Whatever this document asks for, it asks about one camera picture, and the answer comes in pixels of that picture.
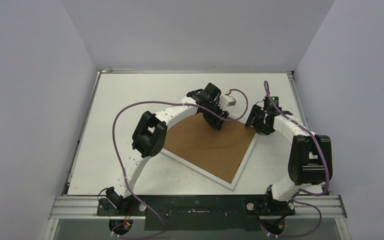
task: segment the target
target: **bolt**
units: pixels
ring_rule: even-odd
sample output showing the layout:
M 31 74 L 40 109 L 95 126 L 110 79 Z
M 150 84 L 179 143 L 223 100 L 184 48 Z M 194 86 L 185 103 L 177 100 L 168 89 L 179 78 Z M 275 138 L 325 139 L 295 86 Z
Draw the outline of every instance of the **bolt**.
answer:
M 139 210 L 141 212 L 145 211 L 145 209 L 147 209 L 147 206 L 145 206 L 143 203 L 139 204 Z
M 248 209 L 249 211 L 252 211 L 254 210 L 254 203 L 250 202 L 246 205 L 246 209 Z

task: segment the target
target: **white table surface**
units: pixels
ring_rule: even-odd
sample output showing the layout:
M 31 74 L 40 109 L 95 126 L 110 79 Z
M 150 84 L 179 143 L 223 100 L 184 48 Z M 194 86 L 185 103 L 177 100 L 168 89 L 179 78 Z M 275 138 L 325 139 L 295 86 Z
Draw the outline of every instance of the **white table surface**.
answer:
M 114 117 L 123 107 L 139 101 L 156 100 L 178 102 L 189 91 L 203 89 L 207 83 L 216 85 L 222 93 L 231 88 L 241 89 L 251 106 L 263 99 L 263 82 L 267 80 L 272 96 L 279 97 L 279 104 L 299 117 L 297 104 L 285 73 L 143 73 L 102 74 L 94 96 L 84 135 L 75 157 L 75 168 L 68 195 L 97 195 L 103 188 L 115 186 L 122 170 L 112 142 Z M 245 108 L 244 98 L 233 93 L 237 103 L 228 110 L 240 116 Z M 126 161 L 132 149 L 132 134 L 145 111 L 157 112 L 167 106 L 139 105 L 130 108 L 118 119 L 116 141 Z M 240 195 L 264 194 L 269 185 L 275 184 L 288 172 L 291 146 L 275 132 L 259 136 L 249 159 L 230 190 L 205 176 L 163 155 L 153 157 L 140 175 L 134 192 L 140 195 Z M 319 185 L 309 188 L 321 192 Z

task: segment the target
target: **brown cork square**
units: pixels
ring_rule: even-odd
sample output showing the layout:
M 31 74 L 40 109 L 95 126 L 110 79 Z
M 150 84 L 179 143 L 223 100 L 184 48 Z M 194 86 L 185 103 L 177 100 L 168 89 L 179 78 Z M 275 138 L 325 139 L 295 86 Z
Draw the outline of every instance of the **brown cork square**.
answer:
M 225 121 L 215 130 L 198 113 L 168 130 L 164 148 L 231 184 L 255 133 L 239 121 Z

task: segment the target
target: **small white connector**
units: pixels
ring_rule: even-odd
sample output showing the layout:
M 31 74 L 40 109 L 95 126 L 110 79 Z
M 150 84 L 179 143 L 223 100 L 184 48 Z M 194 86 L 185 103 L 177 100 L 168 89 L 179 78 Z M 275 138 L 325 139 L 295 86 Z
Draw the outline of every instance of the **small white connector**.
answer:
M 220 101 L 218 102 L 218 106 L 221 110 L 226 110 L 230 106 L 234 106 L 236 104 L 236 99 L 230 95 L 221 95 Z

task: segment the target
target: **white board frame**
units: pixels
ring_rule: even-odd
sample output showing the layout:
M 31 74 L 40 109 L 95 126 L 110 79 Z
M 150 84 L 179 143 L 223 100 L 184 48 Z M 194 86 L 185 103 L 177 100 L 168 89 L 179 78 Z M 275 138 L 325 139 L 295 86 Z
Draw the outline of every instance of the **white board frame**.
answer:
M 202 176 L 207 177 L 207 178 L 213 180 L 214 182 L 216 182 L 216 183 L 218 183 L 224 187 L 227 187 L 230 190 L 233 190 L 233 189 L 235 189 L 235 186 L 236 186 L 236 183 L 238 182 L 239 176 L 241 175 L 242 170 L 244 169 L 245 164 L 247 163 L 248 158 L 250 157 L 250 154 L 254 148 L 254 145 L 256 144 L 257 138 L 258 138 L 258 134 L 255 133 L 254 137 L 252 138 L 251 142 L 249 143 L 248 149 L 246 150 L 245 155 L 243 156 L 243 159 L 240 162 L 239 168 L 237 169 L 236 174 L 234 175 L 231 183 L 213 175 L 212 173 L 210 173 L 210 172 L 200 168 L 199 166 L 181 158 L 180 156 L 166 150 L 165 148 L 163 148 L 160 153 L 164 154 L 165 156 L 167 156 L 173 160 L 176 160 L 177 162 L 185 165 L 189 169 L 201 174 Z

